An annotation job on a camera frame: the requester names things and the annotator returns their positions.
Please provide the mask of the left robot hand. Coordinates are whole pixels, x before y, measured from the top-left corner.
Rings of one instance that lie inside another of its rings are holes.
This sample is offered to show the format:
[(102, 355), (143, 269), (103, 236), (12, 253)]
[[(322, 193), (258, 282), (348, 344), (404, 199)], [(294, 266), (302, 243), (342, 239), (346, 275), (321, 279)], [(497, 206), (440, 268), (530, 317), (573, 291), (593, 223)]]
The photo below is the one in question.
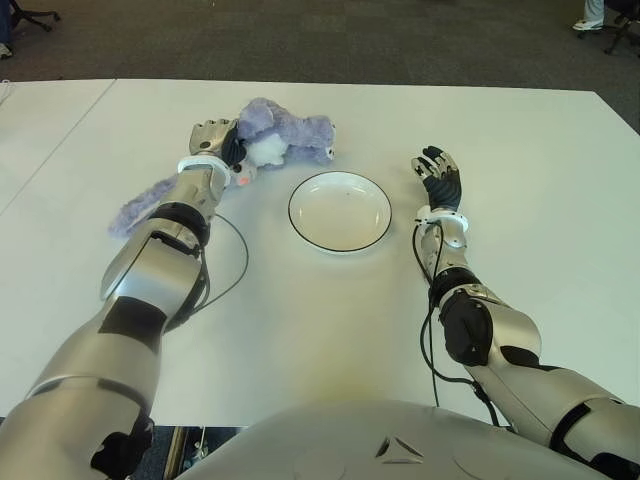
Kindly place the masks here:
[(192, 155), (215, 156), (234, 169), (246, 158), (238, 121), (219, 119), (195, 124), (189, 140), (189, 152)]

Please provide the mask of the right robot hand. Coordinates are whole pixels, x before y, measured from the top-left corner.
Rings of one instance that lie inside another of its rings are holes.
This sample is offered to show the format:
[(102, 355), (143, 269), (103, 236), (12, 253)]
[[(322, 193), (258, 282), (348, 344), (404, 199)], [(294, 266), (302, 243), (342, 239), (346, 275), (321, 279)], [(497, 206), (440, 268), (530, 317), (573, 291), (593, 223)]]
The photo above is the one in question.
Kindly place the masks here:
[(411, 165), (426, 190), (430, 209), (457, 212), (462, 186), (453, 158), (442, 149), (429, 145), (422, 150), (421, 156), (412, 159)]

